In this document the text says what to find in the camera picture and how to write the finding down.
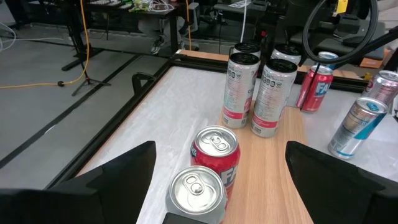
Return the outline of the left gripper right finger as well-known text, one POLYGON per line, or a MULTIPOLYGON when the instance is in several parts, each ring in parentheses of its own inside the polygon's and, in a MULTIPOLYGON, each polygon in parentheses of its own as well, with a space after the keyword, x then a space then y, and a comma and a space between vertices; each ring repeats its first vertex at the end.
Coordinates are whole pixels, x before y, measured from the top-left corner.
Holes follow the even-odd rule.
POLYGON ((397 182, 297 141, 285 160, 314 223, 397 223, 397 182))

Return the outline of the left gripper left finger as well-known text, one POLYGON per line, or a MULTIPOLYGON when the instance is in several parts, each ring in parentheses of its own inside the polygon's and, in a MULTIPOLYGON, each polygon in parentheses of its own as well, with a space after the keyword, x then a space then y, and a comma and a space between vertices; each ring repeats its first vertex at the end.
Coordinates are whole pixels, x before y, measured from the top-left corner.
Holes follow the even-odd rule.
POLYGON ((47 190, 1 189, 1 223, 135 223, 155 160, 147 141, 47 190))

